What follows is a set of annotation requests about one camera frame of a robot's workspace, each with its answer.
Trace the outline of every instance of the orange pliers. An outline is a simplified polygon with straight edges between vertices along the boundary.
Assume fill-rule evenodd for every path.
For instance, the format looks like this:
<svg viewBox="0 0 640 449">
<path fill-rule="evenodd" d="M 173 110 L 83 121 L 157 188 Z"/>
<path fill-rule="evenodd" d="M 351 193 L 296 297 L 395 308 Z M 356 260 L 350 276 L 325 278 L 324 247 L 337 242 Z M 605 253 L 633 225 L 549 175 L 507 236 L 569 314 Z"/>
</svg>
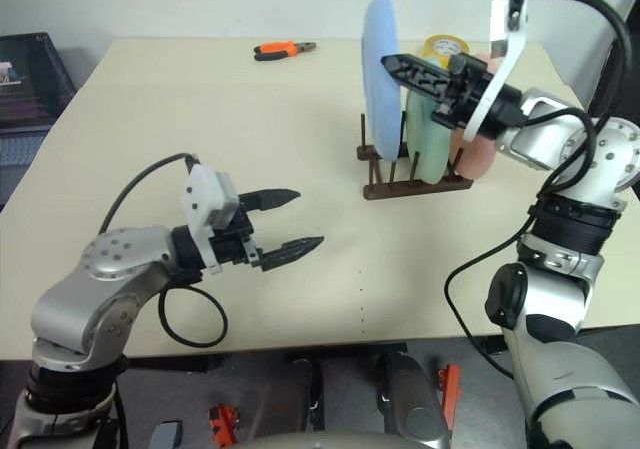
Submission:
<svg viewBox="0 0 640 449">
<path fill-rule="evenodd" d="M 253 48 L 256 61 L 277 61 L 285 57 L 297 56 L 300 52 L 307 52 L 316 48 L 315 42 L 269 42 Z"/>
</svg>

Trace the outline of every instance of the table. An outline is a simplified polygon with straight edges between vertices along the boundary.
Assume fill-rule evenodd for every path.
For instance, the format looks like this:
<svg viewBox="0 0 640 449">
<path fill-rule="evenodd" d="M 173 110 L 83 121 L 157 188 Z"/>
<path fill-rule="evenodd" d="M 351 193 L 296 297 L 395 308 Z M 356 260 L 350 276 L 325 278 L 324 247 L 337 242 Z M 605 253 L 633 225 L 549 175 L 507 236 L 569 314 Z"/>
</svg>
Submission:
<svg viewBox="0 0 640 449">
<path fill-rule="evenodd" d="M 262 273 L 229 266 L 202 287 L 226 308 L 217 351 L 457 336 L 442 286 L 454 267 L 518 228 L 545 174 L 498 157 L 468 191 L 365 201 L 366 163 L 355 157 L 364 108 L 359 41 L 318 41 L 318 49 L 275 63 L 252 58 L 253 40 L 116 41 L 54 126 L 0 214 L 0 359 L 28 359 L 31 310 L 71 271 L 122 187 L 149 163 L 180 151 L 232 175 L 239 192 L 287 187 L 303 197 L 252 214 L 260 247 L 324 235 L 300 261 Z M 413 51 L 409 42 L 403 50 Z M 512 84 L 537 86 L 577 103 L 539 44 L 529 44 Z M 401 171 L 407 171 L 400 164 Z M 182 164 L 140 185 L 115 226 L 184 224 Z M 631 191 L 629 200 L 633 199 Z M 605 245 L 588 326 L 638 322 L 640 293 L 633 202 Z M 483 303 L 495 270 L 513 248 L 454 283 L 472 331 L 496 333 Z M 198 296 L 168 298 L 183 335 L 209 339 L 216 313 Z M 155 300 L 140 313 L 128 356 L 198 352 L 161 329 Z"/>
</svg>

